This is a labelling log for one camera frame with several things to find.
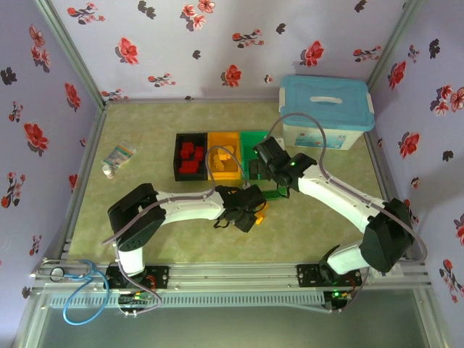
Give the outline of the storage box with blue lid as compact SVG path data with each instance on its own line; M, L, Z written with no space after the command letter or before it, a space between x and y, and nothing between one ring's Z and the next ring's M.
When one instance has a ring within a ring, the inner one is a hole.
M373 102L361 80L288 75L281 81L279 112L315 118L326 135L326 147L348 150L375 125Z

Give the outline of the aluminium frame post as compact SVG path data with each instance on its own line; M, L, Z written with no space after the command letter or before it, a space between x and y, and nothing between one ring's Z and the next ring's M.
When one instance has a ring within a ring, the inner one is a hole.
M71 35L59 17L59 14L51 0L33 0L33 2L47 22L47 25L50 27L51 32L54 34L63 52L66 54L70 64L78 74L87 92L95 101L98 108L103 110L105 108L106 102L101 97L101 94L90 71L86 67L80 52L77 50Z
M397 49L397 46L406 34L408 28L414 23L417 13L426 1L427 0L407 0L405 2L405 7L399 22L397 23L393 33L390 35L389 40L383 48L379 61L376 63L376 66L368 79L368 89L370 92L373 91L377 82L380 80L382 71L385 66L387 66L389 59Z

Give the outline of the aluminium table side rail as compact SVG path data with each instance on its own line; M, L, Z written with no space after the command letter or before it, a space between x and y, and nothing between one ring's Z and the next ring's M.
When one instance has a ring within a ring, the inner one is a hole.
M380 187L382 197L389 201L397 196L397 190L392 181L392 175L387 166L381 148L377 145L376 136L373 131L367 132L364 135L365 142L368 148L373 169Z
M105 104L103 108L97 112L89 139L87 141L82 165L78 173L78 179L71 196L70 206L65 216L65 221L63 222L60 229L59 243L57 245L56 251L59 259L67 256L70 243L73 239L74 230L77 225L78 216L82 207L83 198L85 196L86 187L88 185L88 180L91 174L91 168L94 163L96 151L98 149L99 141L104 127L104 122L106 120L107 109L108 106Z

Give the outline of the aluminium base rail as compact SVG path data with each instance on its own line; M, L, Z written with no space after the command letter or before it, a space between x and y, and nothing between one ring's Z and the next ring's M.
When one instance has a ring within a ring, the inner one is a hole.
M258 292L258 291L333 291L332 287L300 287L297 264L281 263L198 263L147 265L142 275L134 281L156 292ZM65 270L65 278L52 282L49 274L53 268ZM113 291L129 292L134 285L120 275L116 264L96 264L96 269L106 276ZM70 289L77 285L70 276L83 280L91 271L91 266L77 260L45 260L31 274L37 286L54 286ZM373 270L360 270L355 279L359 290L363 280L364 290L431 289L431 280L424 265L394 266L392 273L382 275Z

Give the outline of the black plastic bin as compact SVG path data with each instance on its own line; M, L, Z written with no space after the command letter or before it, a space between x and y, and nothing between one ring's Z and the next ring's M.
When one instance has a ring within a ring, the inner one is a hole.
M181 144L183 142L192 142L195 147L203 146L204 147L204 161L199 163L199 171L197 174L193 175L181 175L178 170L181 166L181 162L184 161L181 159L180 150ZM176 181L206 181L208 179L208 174L205 165L205 156L207 151L207 133L177 133L175 138L175 152L173 159L173 171Z

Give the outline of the green plastic bin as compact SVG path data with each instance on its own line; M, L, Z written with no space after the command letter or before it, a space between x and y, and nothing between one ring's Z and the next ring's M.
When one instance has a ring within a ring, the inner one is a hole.
M268 134L265 130L249 130L240 132L241 166L244 169L244 178L249 179L249 161L258 159L253 147L265 139Z

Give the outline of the yellow lego brick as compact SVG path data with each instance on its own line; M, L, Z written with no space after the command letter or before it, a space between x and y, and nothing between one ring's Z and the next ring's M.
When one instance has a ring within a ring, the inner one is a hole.
M213 164L217 171L223 172L225 170L225 162L227 162L231 156L228 153L216 153L213 156Z

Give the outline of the yellow plastic bin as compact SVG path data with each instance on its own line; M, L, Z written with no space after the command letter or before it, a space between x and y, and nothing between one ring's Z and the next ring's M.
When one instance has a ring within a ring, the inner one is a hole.
M241 178L241 145L240 145L240 134L239 132L209 132L208 135L208 149L212 148L209 153L208 163L213 175L213 178L217 181L225 180L238 180ZM217 171L213 164L213 156L222 152L218 147L232 146L234 148L233 156L225 162L225 170L223 172Z

